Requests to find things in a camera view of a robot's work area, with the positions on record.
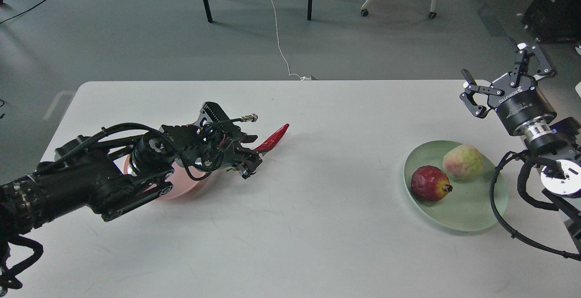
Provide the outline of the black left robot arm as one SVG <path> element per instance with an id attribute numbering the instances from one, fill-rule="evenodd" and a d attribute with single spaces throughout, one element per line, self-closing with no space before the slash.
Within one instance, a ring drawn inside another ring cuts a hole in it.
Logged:
<path id="1" fill-rule="evenodd" d="M 112 221 L 174 188 L 176 168 L 193 181 L 220 169 L 241 177 L 255 174 L 263 151 L 244 147 L 256 136 L 239 123 L 256 114 L 230 118 L 217 103 L 205 102 L 193 124 L 150 128 L 122 123 L 79 136 L 56 149 L 53 162 L 1 186 L 1 295 L 22 287 L 17 275 L 37 262 L 40 243 L 33 229 L 81 207 Z"/>

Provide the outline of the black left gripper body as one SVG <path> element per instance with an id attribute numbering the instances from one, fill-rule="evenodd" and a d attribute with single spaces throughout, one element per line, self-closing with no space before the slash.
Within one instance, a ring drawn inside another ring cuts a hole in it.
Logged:
<path id="1" fill-rule="evenodd" d="M 232 140 L 224 132 L 203 132 L 200 134 L 200 170 L 215 171 L 238 167 L 247 160 L 250 149 L 239 141 Z"/>

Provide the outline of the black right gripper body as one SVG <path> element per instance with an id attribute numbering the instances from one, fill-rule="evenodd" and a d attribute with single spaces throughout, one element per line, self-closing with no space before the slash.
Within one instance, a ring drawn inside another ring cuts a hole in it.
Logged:
<path id="1" fill-rule="evenodd" d="M 524 135 L 522 128 L 527 122 L 541 120 L 549 124 L 556 118 L 556 111 L 538 89 L 533 76 L 521 76 L 516 81 L 506 73 L 493 81 L 492 87 L 502 93 L 490 95 L 488 106 L 495 110 L 510 136 Z"/>

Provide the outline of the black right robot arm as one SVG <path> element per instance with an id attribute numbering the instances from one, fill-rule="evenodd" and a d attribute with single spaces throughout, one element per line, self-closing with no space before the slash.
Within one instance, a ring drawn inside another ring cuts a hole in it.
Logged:
<path id="1" fill-rule="evenodd" d="M 494 194 L 500 172 L 508 162 L 522 161 L 517 176 L 517 194 L 537 209 L 563 212 L 577 228 L 573 238 L 580 238 L 580 211 L 569 202 L 580 197 L 580 145 L 576 141 L 580 124 L 569 117 L 552 125 L 557 114 L 541 92 L 539 81 L 555 76 L 556 71 L 539 45 L 520 43 L 515 44 L 514 49 L 511 70 L 490 85 L 479 85 L 468 70 L 461 71 L 465 82 L 459 99 L 469 112 L 479 119 L 495 112 L 507 133 L 523 137 L 525 144 L 521 152 L 505 153 L 494 169 L 488 194 L 492 213 L 511 238 L 578 261 L 578 253 L 550 248 L 521 234 L 496 207 Z"/>

